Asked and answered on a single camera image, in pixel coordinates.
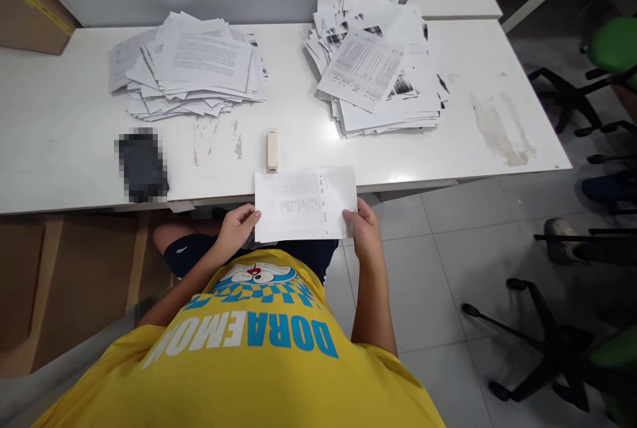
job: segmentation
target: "shorts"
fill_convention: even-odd
[[[184,236],[166,248],[164,259],[171,271],[177,277],[183,278],[210,250],[216,240],[217,236],[207,236],[206,234]],[[287,252],[307,265],[317,275],[318,280],[324,283],[327,267],[329,267],[337,247],[338,240],[301,240],[281,241],[276,246],[267,246],[264,249],[280,249]],[[253,250],[239,249],[224,265],[251,252]]]

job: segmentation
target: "shoe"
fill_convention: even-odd
[[[545,236],[578,236],[579,234],[571,227],[566,219],[554,218],[544,223]],[[547,252],[551,262],[558,265],[571,265],[574,263],[589,263],[573,254],[573,250],[581,242],[565,242],[560,240],[546,241]]]

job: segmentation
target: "pile of papers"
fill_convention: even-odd
[[[441,45],[418,5],[318,0],[305,48],[321,75],[317,97],[347,137],[436,128],[447,85]]]
[[[143,121],[218,117],[237,104],[265,101],[266,78],[253,34],[183,12],[109,52],[109,89],[126,87],[126,112]]]

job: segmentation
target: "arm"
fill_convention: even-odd
[[[252,204],[230,211],[224,218],[216,242],[199,259],[186,277],[175,285],[155,306],[144,315],[137,326],[168,326],[175,315],[193,295],[201,292],[219,270],[248,240],[250,232],[261,217]]]
[[[345,210],[343,215],[354,226],[354,249],[360,262],[352,342],[374,345],[398,357],[378,220],[361,198],[358,198],[358,214]]]

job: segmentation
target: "chair wheel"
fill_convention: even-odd
[[[593,155],[593,156],[588,156],[586,158],[586,160],[590,164],[603,164],[603,163],[606,162],[606,156],[604,156],[604,155]]]
[[[489,382],[489,391],[502,401],[509,401],[511,392],[497,382]]]
[[[591,134],[595,129],[592,127],[588,127],[588,128],[582,128],[582,129],[576,129],[575,130],[575,136],[577,137],[584,137],[584,136],[588,136],[589,134]]]
[[[480,311],[471,304],[462,304],[460,306],[460,310],[462,310],[464,313],[466,313],[470,317],[480,316]]]
[[[599,130],[602,133],[614,133],[615,131],[617,131],[618,127],[619,125],[617,123],[609,123],[607,125],[602,126]]]
[[[526,289],[526,282],[520,279],[507,279],[506,286],[510,290],[523,291]]]

